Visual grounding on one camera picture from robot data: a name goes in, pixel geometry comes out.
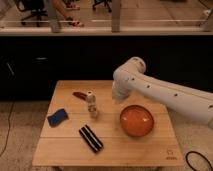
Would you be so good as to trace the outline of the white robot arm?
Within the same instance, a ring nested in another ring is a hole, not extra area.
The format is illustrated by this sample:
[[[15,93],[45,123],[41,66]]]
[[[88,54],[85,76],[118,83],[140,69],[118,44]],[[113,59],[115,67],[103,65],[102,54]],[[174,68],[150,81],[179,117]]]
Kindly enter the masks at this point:
[[[137,91],[213,129],[213,93],[146,76],[145,71],[140,57],[120,65],[113,73],[112,98],[122,102]]]

